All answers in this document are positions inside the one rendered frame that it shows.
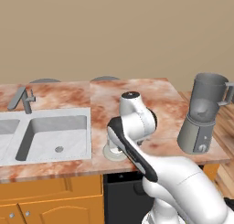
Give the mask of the black dishwasher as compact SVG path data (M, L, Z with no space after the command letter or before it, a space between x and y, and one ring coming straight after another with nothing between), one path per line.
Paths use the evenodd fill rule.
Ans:
M140 172L103 176L105 224L142 224L154 199L143 190Z

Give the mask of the grey blender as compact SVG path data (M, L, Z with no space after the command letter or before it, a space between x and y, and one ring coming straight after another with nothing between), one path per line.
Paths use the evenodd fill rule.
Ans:
M216 73L198 73L194 79L188 113L177 137L187 154L208 152L219 108L231 103L234 82Z

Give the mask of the orange drawer front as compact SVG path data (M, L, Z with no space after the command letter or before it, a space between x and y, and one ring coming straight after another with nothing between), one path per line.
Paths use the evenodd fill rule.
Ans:
M0 202L42 201L102 194L101 176L74 176L0 184Z

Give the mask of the pale grey blender lid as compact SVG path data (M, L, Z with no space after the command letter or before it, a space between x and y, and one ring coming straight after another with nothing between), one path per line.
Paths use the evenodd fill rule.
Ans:
M114 162L120 162L127 158L124 152L111 139L107 139L107 143L104 145L102 152L107 159Z

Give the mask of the grey round stool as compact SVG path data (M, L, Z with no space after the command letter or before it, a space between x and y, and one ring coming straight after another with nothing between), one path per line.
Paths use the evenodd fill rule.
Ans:
M100 76L100 77L92 79L91 81L98 81L98 80L119 80L119 78L116 78L113 76Z
M30 81L29 83L54 83L54 82L61 82L61 81L55 79L37 79Z

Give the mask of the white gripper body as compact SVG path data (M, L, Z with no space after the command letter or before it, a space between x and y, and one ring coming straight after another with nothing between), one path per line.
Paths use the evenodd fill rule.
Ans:
M144 141L149 141L149 140L150 140L150 136L145 136L145 137L143 137L143 138L140 138L140 139L138 139L138 140L135 140L134 142L135 142L138 146L141 146L142 143L143 143Z

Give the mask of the grey tap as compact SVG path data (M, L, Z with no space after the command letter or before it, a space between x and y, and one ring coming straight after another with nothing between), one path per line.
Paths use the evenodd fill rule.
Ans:
M31 96L28 96L26 88L19 87L18 90L16 91L15 96L9 102L7 109L9 111L13 111L20 101L23 102L25 113L31 114L32 109L31 109L30 103L36 101L36 96L34 94L31 94Z

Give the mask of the orange cupboard door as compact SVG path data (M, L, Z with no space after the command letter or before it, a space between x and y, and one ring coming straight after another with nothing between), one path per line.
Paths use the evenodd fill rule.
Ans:
M11 219L9 214L14 213L15 216ZM0 206L0 224L20 224L21 219L18 216L16 205L3 205Z
M21 203L19 207L27 224L104 224L102 196Z

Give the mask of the white double sink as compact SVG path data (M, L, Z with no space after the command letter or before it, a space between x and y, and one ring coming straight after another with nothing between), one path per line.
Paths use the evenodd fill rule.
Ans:
M89 107L0 112L0 166L90 158Z

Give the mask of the orange cabinet side panel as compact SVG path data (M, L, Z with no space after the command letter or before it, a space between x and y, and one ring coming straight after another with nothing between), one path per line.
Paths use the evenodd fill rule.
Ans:
M207 177L214 181L219 169L219 164L206 164L203 166L203 172L207 175Z

